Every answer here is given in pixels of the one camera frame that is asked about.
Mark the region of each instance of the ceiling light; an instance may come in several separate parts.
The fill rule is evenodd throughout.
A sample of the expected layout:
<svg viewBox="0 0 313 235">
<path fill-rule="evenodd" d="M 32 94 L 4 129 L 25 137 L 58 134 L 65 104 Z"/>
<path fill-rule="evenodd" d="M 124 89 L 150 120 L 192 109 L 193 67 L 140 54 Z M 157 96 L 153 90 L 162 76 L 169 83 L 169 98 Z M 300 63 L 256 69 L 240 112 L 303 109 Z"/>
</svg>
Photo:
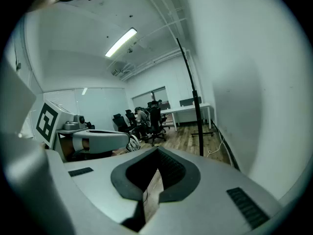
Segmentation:
<svg viewBox="0 0 313 235">
<path fill-rule="evenodd" d="M 82 95 L 85 95 L 88 88 L 84 88 Z"/>
<path fill-rule="evenodd" d="M 134 36 L 137 31 L 134 28 L 131 28 L 127 31 L 124 36 L 122 36 L 107 52 L 106 56 L 111 57 L 127 40 L 129 40 L 132 36 Z"/>
</svg>

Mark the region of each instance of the white desk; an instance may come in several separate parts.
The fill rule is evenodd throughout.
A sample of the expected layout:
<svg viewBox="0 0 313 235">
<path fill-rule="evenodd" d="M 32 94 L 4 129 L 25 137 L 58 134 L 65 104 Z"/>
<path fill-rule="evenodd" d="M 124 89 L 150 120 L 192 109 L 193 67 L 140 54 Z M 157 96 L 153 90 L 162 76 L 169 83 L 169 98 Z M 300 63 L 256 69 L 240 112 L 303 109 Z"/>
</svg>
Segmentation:
<svg viewBox="0 0 313 235">
<path fill-rule="evenodd" d="M 190 110 L 195 110 L 195 109 L 196 109 L 196 107 L 194 105 L 182 106 L 179 108 L 163 110 L 163 111 L 161 111 L 161 115 L 162 114 L 172 114 L 174 128 L 175 128 L 175 131 L 177 131 L 174 113 L 183 112 L 183 111 L 190 111 Z M 208 103 L 200 104 L 200 110 L 202 110 L 203 116 L 205 116 L 204 111 L 207 110 L 207 114 L 208 114 L 208 118 L 209 118 L 208 119 L 209 129 L 211 129 L 210 104 L 208 104 Z"/>
</svg>

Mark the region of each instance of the black pole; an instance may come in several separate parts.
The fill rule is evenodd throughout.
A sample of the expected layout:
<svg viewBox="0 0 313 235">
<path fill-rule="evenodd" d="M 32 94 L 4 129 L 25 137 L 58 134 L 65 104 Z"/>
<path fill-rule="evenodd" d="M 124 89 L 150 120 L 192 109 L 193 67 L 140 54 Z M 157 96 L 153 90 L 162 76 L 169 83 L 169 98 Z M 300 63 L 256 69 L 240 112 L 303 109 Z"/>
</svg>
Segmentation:
<svg viewBox="0 0 313 235">
<path fill-rule="evenodd" d="M 195 108 L 196 108 L 196 115 L 197 115 L 197 125 L 198 125 L 198 134 L 199 134 L 199 146 L 200 146 L 200 156 L 203 156 L 203 133 L 202 133 L 202 123 L 201 123 L 201 112 L 200 112 L 200 105 L 199 105 L 199 99 L 198 99 L 198 93 L 195 90 L 194 82 L 192 80 L 191 72 L 189 69 L 189 65 L 185 56 L 185 53 L 183 52 L 180 42 L 178 38 L 176 38 L 179 48 L 181 50 L 182 56 L 184 57 L 185 64 L 187 66 L 189 78 L 191 81 L 191 86 L 192 86 L 192 96 L 194 97 L 194 103 L 195 103 Z"/>
</svg>

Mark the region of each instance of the white cable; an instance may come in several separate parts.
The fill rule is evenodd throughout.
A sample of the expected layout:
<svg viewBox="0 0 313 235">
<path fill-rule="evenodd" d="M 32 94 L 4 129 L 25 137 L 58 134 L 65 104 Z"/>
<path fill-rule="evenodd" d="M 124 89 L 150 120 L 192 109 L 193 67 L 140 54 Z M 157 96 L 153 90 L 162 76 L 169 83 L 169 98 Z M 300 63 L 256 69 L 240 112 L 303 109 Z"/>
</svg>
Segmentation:
<svg viewBox="0 0 313 235">
<path fill-rule="evenodd" d="M 214 151 L 214 152 L 212 152 L 211 150 L 209 150 L 209 151 L 208 151 L 209 154 L 208 154 L 206 157 L 208 157 L 209 155 L 211 155 L 211 154 L 213 154 L 213 153 L 215 153 L 215 152 L 218 152 L 218 151 L 220 150 L 220 148 L 221 148 L 222 143 L 224 143 L 224 136 L 223 136 L 222 142 L 220 143 L 219 148 L 218 148 L 216 151 Z"/>
</svg>

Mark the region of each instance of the white ceiling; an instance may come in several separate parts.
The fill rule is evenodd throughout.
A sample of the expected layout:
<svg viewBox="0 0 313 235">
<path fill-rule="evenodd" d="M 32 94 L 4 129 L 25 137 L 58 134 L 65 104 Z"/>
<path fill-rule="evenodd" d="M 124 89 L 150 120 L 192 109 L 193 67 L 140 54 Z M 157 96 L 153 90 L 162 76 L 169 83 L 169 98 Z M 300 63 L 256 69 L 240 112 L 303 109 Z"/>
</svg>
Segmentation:
<svg viewBox="0 0 313 235">
<path fill-rule="evenodd" d="M 127 63 L 127 69 L 135 69 L 177 49 L 175 37 L 181 42 L 188 38 L 186 21 L 164 27 L 184 16 L 179 0 L 74 0 L 41 10 L 40 36 L 48 51 L 102 57 L 103 69 L 110 71 L 122 69 Z M 105 57 L 131 27 L 137 34 L 111 58 Z M 127 53 L 130 47 L 133 52 Z"/>
</svg>

